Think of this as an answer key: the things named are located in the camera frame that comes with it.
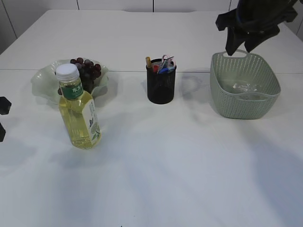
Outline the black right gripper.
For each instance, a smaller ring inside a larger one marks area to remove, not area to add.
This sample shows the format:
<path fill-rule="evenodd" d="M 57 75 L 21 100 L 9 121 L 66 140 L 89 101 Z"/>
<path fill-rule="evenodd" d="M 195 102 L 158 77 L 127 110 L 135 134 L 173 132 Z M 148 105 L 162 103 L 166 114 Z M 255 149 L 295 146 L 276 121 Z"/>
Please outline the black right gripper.
<path fill-rule="evenodd" d="M 251 52 L 264 41 L 276 36 L 279 24 L 292 22 L 297 12 L 295 0 L 240 0 L 235 9 L 220 14 L 216 20 L 218 30 L 228 29 L 225 50 L 232 56 L 245 42 Z"/>

